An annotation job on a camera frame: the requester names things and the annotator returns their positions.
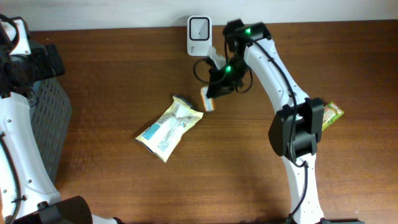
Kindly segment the small orange tissue pack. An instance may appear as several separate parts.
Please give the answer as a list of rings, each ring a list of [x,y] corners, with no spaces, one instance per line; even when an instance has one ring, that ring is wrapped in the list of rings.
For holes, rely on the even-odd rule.
[[[214,99],[207,97],[206,95],[207,93],[208,93],[208,86],[202,87],[200,90],[200,94],[203,102],[203,107],[205,111],[211,112],[215,110],[215,102]]]

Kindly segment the yellow snack bag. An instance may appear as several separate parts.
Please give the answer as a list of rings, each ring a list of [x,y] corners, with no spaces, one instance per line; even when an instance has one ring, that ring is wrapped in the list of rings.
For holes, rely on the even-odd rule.
[[[167,162],[182,136],[203,117],[203,113],[178,95],[160,118],[138,135],[134,140],[141,143],[151,153]]]

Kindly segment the green tea carton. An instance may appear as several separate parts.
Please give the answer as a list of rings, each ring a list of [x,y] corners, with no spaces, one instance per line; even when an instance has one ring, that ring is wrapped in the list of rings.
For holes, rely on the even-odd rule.
[[[326,130],[337,119],[344,115],[344,111],[333,101],[324,106],[322,131]]]

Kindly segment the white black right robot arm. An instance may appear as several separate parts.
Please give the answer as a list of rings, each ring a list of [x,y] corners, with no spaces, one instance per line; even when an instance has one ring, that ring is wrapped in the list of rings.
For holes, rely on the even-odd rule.
[[[224,49],[231,58],[218,66],[209,57],[207,98],[238,91],[246,73],[257,76],[265,89],[274,119],[268,137],[271,148],[284,163],[291,196],[287,223],[321,223],[324,214],[315,177],[317,144],[322,138],[323,102],[309,97],[294,81],[279,57],[265,24],[230,21],[223,29]]]

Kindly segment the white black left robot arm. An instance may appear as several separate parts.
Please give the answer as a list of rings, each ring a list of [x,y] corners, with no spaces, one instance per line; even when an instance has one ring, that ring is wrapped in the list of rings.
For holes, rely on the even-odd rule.
[[[120,223],[92,214],[81,196],[62,199],[45,170],[30,121],[37,81],[65,73],[55,45],[28,55],[1,48],[1,198],[5,223]]]

